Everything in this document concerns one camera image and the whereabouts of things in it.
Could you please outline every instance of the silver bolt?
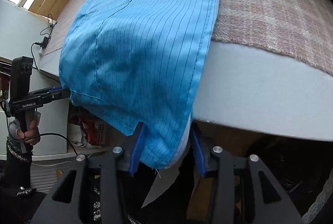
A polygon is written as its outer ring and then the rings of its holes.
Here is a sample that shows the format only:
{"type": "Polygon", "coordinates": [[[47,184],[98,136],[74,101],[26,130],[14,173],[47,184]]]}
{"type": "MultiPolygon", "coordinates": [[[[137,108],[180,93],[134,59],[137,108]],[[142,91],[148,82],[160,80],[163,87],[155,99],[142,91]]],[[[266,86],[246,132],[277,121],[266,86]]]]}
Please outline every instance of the silver bolt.
{"type": "Polygon", "coordinates": [[[76,157],[76,161],[83,161],[84,159],[86,158],[86,156],[84,154],[79,154],[77,157],[76,157]]]}
{"type": "Polygon", "coordinates": [[[114,148],[112,149],[112,151],[113,151],[115,154],[119,154],[119,153],[121,153],[122,150],[123,150],[123,148],[122,148],[122,147],[119,147],[119,146],[116,146],[116,147],[114,147],[114,148]]]}
{"type": "Polygon", "coordinates": [[[250,155],[250,160],[251,160],[252,162],[258,162],[259,157],[258,157],[256,154],[251,154],[251,155],[250,155]]]}
{"type": "Polygon", "coordinates": [[[213,147],[213,152],[215,153],[221,153],[223,151],[223,149],[220,146],[214,146],[213,147]]]}

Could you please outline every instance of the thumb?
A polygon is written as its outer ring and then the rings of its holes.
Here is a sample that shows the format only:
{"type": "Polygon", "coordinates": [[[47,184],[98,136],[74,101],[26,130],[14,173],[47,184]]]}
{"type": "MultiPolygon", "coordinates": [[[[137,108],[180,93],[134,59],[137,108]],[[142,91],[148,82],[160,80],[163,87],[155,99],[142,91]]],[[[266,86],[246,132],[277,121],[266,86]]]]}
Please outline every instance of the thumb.
{"type": "Polygon", "coordinates": [[[24,139],[24,133],[21,131],[21,129],[17,129],[16,134],[19,138],[24,139]]]}

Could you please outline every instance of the human hand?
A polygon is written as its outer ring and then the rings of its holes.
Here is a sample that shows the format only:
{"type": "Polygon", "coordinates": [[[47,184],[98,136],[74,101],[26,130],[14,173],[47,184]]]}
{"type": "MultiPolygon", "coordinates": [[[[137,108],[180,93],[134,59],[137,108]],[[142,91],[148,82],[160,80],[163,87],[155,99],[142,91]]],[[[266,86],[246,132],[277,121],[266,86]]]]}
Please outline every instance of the human hand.
{"type": "Polygon", "coordinates": [[[35,112],[34,118],[30,124],[30,130],[23,133],[21,129],[17,129],[17,132],[16,132],[17,136],[20,139],[32,138],[32,137],[36,136],[34,139],[30,139],[25,142],[27,144],[30,144],[31,146],[36,145],[41,140],[41,137],[37,137],[37,135],[39,135],[39,131],[38,131],[38,127],[37,127],[38,123],[39,123],[39,117],[40,117],[40,113],[35,112]]]}

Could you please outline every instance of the blue garment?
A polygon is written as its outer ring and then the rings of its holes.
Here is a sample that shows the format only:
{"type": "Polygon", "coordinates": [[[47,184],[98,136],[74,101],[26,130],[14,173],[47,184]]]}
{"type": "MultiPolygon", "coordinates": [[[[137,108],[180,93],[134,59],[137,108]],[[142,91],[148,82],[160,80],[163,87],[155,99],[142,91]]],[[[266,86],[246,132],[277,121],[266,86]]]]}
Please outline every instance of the blue garment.
{"type": "Polygon", "coordinates": [[[62,48],[71,101],[125,135],[149,128],[141,161],[168,165],[203,70],[218,0],[86,0],[62,48]]]}

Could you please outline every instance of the white cable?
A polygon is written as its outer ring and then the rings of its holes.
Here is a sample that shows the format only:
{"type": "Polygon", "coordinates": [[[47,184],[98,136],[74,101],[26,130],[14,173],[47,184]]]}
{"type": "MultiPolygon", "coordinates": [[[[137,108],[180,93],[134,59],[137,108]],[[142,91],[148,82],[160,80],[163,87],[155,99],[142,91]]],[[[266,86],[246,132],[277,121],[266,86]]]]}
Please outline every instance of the white cable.
{"type": "Polygon", "coordinates": [[[61,163],[55,163],[53,165],[39,165],[39,164],[35,164],[35,163],[31,163],[33,165],[36,165],[36,166],[40,166],[40,167],[52,167],[52,166],[56,166],[56,165],[60,165],[60,164],[64,164],[64,163],[71,163],[72,161],[65,161],[65,162],[61,162],[61,163]]]}

